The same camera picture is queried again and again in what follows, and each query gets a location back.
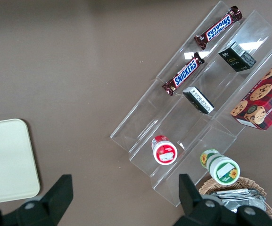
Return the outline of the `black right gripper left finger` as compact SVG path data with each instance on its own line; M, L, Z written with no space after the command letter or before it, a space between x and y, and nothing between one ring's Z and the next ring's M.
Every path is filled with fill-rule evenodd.
M0 226L56 226L73 200L72 175L62 175L39 200L30 200L2 215Z

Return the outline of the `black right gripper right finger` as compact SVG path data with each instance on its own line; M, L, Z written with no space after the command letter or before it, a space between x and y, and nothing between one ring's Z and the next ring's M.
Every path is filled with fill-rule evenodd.
M240 206L236 213L214 200L203 199L188 174L179 175L179 198L184 211L175 226L272 226L261 209Z

